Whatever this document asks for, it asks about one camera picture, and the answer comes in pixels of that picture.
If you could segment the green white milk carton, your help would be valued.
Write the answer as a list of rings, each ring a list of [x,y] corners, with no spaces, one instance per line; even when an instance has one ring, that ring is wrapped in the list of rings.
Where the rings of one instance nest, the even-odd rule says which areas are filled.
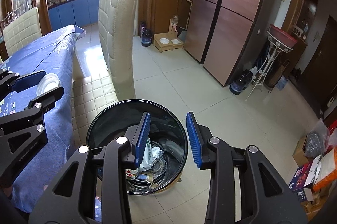
[[[141,172],[150,170],[159,161],[163,154],[164,150],[148,138],[144,150],[143,161],[140,164],[139,170]]]

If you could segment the black round trash bin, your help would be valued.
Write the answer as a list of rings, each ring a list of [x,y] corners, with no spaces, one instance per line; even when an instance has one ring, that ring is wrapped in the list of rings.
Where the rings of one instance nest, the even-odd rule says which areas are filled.
[[[127,192],[145,196],[162,192],[177,182],[188,154],[185,130],[178,118],[164,106],[148,100],[124,100],[102,110],[91,123],[86,145],[97,148],[125,135],[128,127],[139,123],[144,112],[151,116],[145,158],[152,167],[126,172]]]

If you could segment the blue patterned tablecloth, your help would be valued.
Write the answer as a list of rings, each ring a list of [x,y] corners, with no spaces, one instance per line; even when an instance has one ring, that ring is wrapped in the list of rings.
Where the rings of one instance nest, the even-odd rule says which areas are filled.
[[[23,223],[74,152],[70,92],[75,42],[68,25],[1,65],[1,222]]]

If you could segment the cardboard boxes pile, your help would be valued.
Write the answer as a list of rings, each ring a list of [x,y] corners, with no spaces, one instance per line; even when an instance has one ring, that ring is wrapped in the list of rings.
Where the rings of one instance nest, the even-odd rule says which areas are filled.
[[[307,137],[302,137],[295,148],[293,158],[298,165],[289,188],[311,219],[325,204],[328,191],[336,182],[336,147],[329,148],[325,156],[314,159],[304,155]]]

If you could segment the cream chair far side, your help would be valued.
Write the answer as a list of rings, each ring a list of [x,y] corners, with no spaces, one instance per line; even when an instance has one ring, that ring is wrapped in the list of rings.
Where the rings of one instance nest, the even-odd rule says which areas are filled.
[[[3,35],[9,57],[42,37],[38,8],[33,7],[7,25],[3,30]]]

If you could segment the plastic bag on floor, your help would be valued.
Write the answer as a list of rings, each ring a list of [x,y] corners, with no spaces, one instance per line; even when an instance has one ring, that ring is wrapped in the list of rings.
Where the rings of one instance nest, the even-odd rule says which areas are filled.
[[[313,129],[307,134],[304,155],[308,158],[323,156],[327,150],[330,131],[320,118]]]

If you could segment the blue kitchen cabinets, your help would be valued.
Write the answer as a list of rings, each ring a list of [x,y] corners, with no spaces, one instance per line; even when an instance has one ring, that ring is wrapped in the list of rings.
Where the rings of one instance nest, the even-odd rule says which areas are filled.
[[[49,19],[53,31],[67,25],[84,27],[98,22],[99,0],[67,0],[49,7]]]

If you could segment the dark bottle on floor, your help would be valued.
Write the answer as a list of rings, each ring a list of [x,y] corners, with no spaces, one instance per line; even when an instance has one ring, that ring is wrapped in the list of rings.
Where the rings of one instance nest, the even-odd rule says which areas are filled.
[[[147,28],[146,22],[140,24],[141,44],[144,47],[149,47],[152,44],[152,32]]]

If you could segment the blue water jug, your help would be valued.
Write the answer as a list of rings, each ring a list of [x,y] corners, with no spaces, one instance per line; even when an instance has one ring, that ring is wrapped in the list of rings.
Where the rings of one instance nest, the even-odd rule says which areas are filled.
[[[250,70],[243,71],[239,78],[231,83],[229,87],[230,92],[234,95],[239,95],[243,90],[247,88],[252,79],[253,73]]]

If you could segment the cream chair near bin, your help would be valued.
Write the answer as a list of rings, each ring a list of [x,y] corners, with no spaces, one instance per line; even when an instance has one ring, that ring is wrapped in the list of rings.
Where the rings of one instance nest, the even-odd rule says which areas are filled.
[[[134,99],[132,46],[136,0],[99,0],[100,46],[119,101]]]

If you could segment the wooden pet feeder stand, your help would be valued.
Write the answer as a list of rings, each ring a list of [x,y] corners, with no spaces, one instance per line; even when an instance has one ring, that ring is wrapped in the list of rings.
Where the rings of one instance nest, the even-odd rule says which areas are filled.
[[[178,37],[177,25],[178,21],[176,18],[171,18],[168,32],[154,35],[154,46],[160,53],[184,47],[184,42]]]

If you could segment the white metal plant stand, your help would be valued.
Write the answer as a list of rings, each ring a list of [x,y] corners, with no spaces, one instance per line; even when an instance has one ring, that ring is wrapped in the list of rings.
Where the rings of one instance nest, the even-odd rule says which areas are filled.
[[[274,61],[281,52],[289,53],[293,50],[297,40],[290,34],[271,24],[267,29],[266,49],[263,49],[257,58],[256,65],[251,68],[253,73],[251,84],[253,85],[247,99],[252,95],[257,87],[262,87],[266,76],[271,70]]]

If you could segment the copper pink refrigerator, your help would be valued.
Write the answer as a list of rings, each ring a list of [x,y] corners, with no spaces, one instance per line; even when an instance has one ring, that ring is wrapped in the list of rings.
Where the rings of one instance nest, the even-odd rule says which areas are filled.
[[[263,0],[193,0],[185,50],[220,83],[233,78]]]

